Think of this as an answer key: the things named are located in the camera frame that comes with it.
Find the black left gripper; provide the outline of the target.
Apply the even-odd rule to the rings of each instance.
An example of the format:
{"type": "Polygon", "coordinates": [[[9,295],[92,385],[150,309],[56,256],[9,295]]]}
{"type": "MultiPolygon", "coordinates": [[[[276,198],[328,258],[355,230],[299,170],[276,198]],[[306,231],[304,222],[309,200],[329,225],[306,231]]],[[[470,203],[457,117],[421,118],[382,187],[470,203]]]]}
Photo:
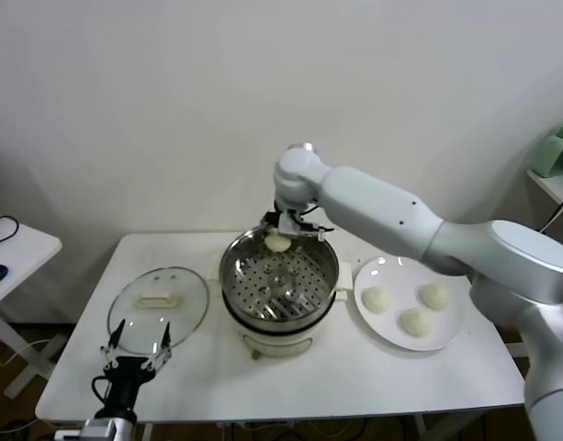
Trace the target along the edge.
{"type": "Polygon", "coordinates": [[[118,344],[124,330],[125,320],[110,333],[108,343],[100,347],[105,360],[102,376],[95,382],[105,380],[107,394],[102,396],[95,389],[95,396],[103,404],[95,418],[136,418],[136,400],[142,385],[155,378],[155,370],[161,370],[172,356],[170,323],[165,325],[162,340],[148,358],[141,356],[117,356],[118,344]]]}

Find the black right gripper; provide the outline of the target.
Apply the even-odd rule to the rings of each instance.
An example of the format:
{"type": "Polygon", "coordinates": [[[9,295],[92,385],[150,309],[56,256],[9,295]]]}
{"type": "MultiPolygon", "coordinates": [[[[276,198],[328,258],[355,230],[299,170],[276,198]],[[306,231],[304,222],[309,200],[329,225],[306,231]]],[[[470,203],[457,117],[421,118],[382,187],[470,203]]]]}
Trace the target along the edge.
{"type": "Polygon", "coordinates": [[[267,211],[266,214],[261,218],[260,228],[263,235],[270,233],[271,229],[279,230],[284,228],[286,220],[286,213],[284,211],[279,211],[277,209],[272,211],[267,211]]]}

